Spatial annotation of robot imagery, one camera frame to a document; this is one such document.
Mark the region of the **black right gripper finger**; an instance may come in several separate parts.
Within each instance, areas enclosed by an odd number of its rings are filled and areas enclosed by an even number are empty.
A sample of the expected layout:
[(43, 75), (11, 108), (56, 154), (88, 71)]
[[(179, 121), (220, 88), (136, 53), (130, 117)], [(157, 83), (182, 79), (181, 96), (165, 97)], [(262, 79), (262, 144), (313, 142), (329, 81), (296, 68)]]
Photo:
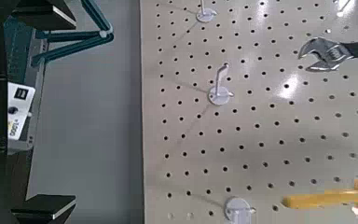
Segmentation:
[(75, 195), (37, 194), (21, 202), (0, 196), (0, 224), (66, 224), (75, 208)]
[(41, 31), (75, 30), (69, 0), (0, 0), (0, 22), (9, 17)]

